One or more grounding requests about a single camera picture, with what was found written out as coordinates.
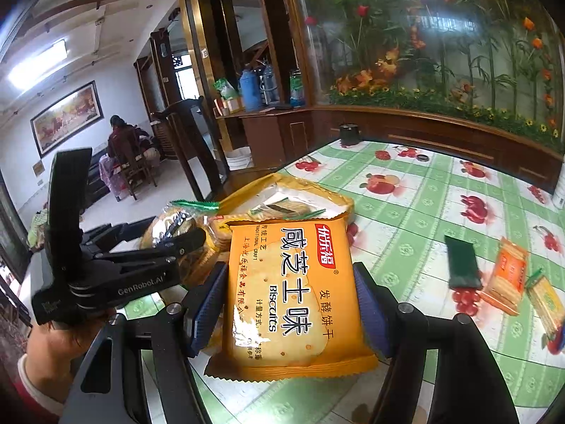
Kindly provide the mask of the person's left hand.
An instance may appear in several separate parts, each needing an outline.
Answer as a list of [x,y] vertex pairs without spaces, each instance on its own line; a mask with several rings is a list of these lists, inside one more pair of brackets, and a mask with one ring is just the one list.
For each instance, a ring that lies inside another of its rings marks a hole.
[[68,329],[34,322],[23,362],[29,383],[40,393],[63,403],[74,381],[72,363],[87,352],[101,327],[115,314],[114,309],[109,309],[101,317]]

